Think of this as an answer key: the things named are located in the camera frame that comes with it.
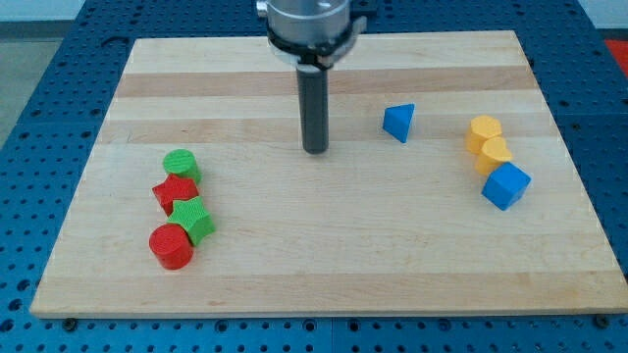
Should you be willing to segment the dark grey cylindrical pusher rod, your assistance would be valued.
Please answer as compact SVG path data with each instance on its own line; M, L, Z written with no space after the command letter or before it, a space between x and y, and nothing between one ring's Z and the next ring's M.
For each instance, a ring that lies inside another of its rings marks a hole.
M328 74L314 67L296 69L303 149L312 155L329 147Z

